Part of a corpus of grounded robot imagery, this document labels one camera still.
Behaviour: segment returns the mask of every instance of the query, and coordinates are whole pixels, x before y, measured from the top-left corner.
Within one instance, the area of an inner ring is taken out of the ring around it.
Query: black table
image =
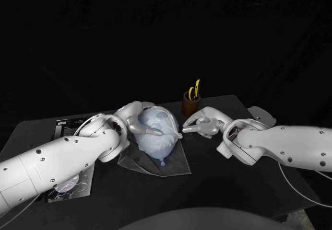
[[[182,102],[162,104],[175,114],[180,124],[185,117]],[[234,95],[205,98],[207,106],[223,111],[233,119],[252,118]],[[50,142],[57,119],[93,116],[97,113],[22,122],[0,154],[0,161]],[[193,175],[161,178],[97,161],[91,195],[45,204],[35,202],[5,229],[119,229],[158,213],[188,207],[227,207],[275,217],[314,205],[294,191],[278,162],[263,157],[255,166],[244,165],[236,157],[226,159],[218,153],[221,133],[213,139],[198,133],[184,134],[182,145]],[[295,187],[320,201],[295,168],[285,167]]]

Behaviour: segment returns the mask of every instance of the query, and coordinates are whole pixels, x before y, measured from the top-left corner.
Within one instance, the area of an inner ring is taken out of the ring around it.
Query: inflated plastic bag
[[[180,124],[174,114],[161,106],[146,109],[139,115],[139,121],[148,127],[162,130],[164,135],[136,134],[139,148],[151,157],[156,158],[165,166],[165,157],[171,154],[175,144],[182,134],[180,133]]]

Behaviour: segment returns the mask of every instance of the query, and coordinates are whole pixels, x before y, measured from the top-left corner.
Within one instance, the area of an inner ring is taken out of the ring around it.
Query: scissors
[[[201,87],[201,80],[198,79],[195,87],[191,87],[190,89],[188,97],[191,101],[195,101],[200,97],[200,87]]]

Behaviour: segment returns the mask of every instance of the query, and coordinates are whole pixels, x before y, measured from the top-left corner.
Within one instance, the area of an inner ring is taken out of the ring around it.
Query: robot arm
[[[78,130],[0,163],[0,214],[87,169],[97,159],[110,161],[129,146],[135,133],[162,136],[139,123],[138,115],[154,103],[133,102],[115,115],[99,114]]]
[[[205,107],[188,119],[182,131],[214,135],[221,130],[224,141],[217,150],[227,158],[234,155],[244,164],[253,165],[266,155],[283,165],[332,172],[332,130],[330,128],[309,126],[270,128],[253,119],[230,122],[230,118],[223,115],[218,110]]]

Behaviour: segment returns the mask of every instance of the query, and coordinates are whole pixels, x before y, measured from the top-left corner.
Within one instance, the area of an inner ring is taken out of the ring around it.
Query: brown cup
[[[182,101],[182,113],[187,118],[197,112],[200,106],[201,95],[198,95],[198,99],[195,101],[190,100],[188,97],[190,91],[184,93],[184,101]]]

